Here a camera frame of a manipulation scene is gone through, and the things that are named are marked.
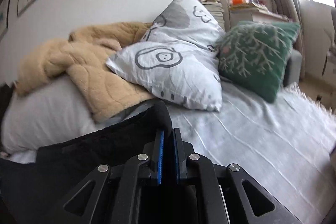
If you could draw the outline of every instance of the orange object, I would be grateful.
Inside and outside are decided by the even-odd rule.
[[[242,4],[243,0],[232,0],[232,5]]]

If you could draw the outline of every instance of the pillow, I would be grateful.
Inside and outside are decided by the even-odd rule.
[[[85,99],[64,75],[25,97],[13,95],[2,122],[1,141],[11,154],[95,131]]]
[[[298,23],[239,22],[221,44],[220,75],[274,102],[299,29]]]
[[[106,65],[159,98],[190,109],[219,111],[216,45],[224,34],[198,0],[173,0],[141,42],[110,56]]]

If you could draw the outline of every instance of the tan blanket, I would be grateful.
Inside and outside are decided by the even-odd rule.
[[[69,41],[48,41],[21,61],[18,95],[24,96],[66,72],[87,100],[96,121],[153,98],[145,88],[125,81],[105,66],[108,56],[138,42],[150,25],[121,22],[88,26],[72,32]]]

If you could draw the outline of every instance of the silver bolt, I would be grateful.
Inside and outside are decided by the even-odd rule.
[[[102,164],[98,166],[99,172],[106,172],[109,169],[109,167],[106,164]]]
[[[148,156],[147,156],[147,154],[139,154],[138,159],[139,160],[146,160],[146,159],[148,159]]]
[[[230,164],[229,168],[233,172],[238,172],[240,169],[240,166],[238,164]]]
[[[199,159],[200,159],[200,156],[199,156],[199,154],[193,153],[193,154],[190,154],[190,155],[189,155],[189,158],[190,158],[191,160],[199,160]]]

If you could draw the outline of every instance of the bedsheet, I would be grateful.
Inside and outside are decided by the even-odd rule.
[[[219,113],[188,110],[167,103],[173,128],[184,141],[215,164],[237,163],[304,224],[319,224],[336,200],[329,152],[336,142],[336,119],[305,98],[297,86],[280,90],[273,104],[244,88],[222,81]],[[142,103],[109,126],[144,111]],[[12,160],[34,161],[21,154]]]

